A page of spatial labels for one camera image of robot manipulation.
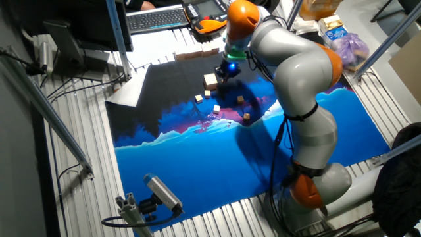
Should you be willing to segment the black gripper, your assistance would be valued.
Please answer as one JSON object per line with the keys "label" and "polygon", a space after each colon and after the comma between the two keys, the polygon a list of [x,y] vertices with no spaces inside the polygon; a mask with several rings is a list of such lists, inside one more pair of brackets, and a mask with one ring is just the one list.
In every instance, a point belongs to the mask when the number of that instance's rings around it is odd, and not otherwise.
{"label": "black gripper", "polygon": [[228,81],[227,76],[236,77],[241,73],[238,63],[231,63],[223,60],[221,65],[214,68],[215,74],[221,79],[222,83]]}

